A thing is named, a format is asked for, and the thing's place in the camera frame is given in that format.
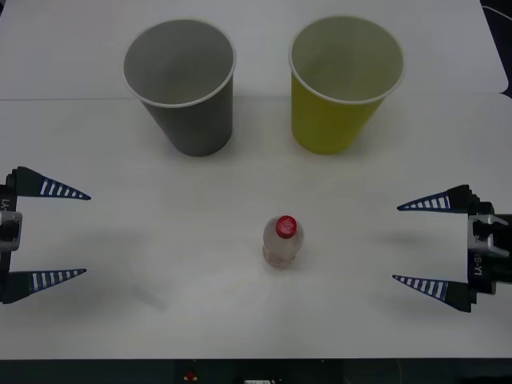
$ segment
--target table surface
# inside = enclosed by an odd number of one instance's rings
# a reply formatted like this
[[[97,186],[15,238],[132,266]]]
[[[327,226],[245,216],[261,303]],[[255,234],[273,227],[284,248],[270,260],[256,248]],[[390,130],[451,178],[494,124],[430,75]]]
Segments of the table surface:
[[[465,217],[395,207],[469,183],[510,212],[510,103],[399,89],[320,156],[289,98],[236,97],[228,145],[189,158],[135,100],[0,102],[0,174],[93,198],[19,201],[12,270],[88,272],[2,306],[0,358],[510,358],[512,286],[464,314],[391,278],[465,281]],[[262,256],[277,214],[306,234],[284,271]]]
[[[407,58],[406,90],[507,87],[479,0],[11,0],[0,19],[0,99],[128,98],[121,66],[130,41],[184,17],[232,37],[235,94],[289,94],[290,41],[330,14],[358,14],[395,34]]]

